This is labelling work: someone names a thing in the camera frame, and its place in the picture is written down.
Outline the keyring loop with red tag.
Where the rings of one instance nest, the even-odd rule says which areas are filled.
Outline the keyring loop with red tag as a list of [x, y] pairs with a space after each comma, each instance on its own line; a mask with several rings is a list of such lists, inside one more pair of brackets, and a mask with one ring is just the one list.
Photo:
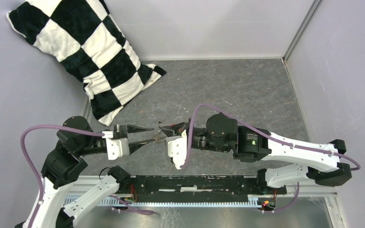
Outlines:
[[163, 123], [158, 122], [158, 132], [153, 137], [154, 143], [161, 143], [167, 138], [167, 136], [163, 132], [162, 126], [163, 126]]

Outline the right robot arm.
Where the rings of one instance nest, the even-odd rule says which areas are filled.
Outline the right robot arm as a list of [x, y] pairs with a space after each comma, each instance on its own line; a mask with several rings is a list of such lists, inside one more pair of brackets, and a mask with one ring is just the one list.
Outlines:
[[265, 129], [239, 125], [223, 113], [212, 115], [204, 128], [193, 127], [188, 122], [159, 123], [159, 128], [166, 136], [167, 154], [178, 170], [187, 162], [188, 149], [232, 152], [234, 159], [241, 162], [286, 162], [287, 166], [257, 172], [255, 186], [262, 194], [306, 180], [337, 187], [352, 178], [351, 166], [340, 161], [346, 152], [343, 140], [326, 144], [294, 140]]

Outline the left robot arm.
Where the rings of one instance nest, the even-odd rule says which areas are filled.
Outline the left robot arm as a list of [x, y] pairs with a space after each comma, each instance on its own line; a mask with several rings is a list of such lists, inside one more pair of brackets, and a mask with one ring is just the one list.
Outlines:
[[108, 169], [107, 175], [98, 184], [75, 201], [65, 204], [65, 198], [87, 167], [83, 156], [106, 153], [110, 160], [130, 155], [147, 141], [129, 143], [130, 133], [144, 132], [145, 128], [136, 125], [115, 125], [113, 130], [95, 133], [86, 118], [73, 116], [62, 126], [45, 125], [57, 131], [58, 142], [46, 157], [42, 170], [37, 171], [25, 147], [28, 132], [37, 130], [33, 126], [23, 132], [20, 145], [23, 154], [34, 171], [39, 184], [39, 192], [28, 218], [19, 223], [20, 228], [74, 228], [80, 220], [102, 200], [112, 194], [136, 191], [130, 183], [130, 174], [119, 166]]

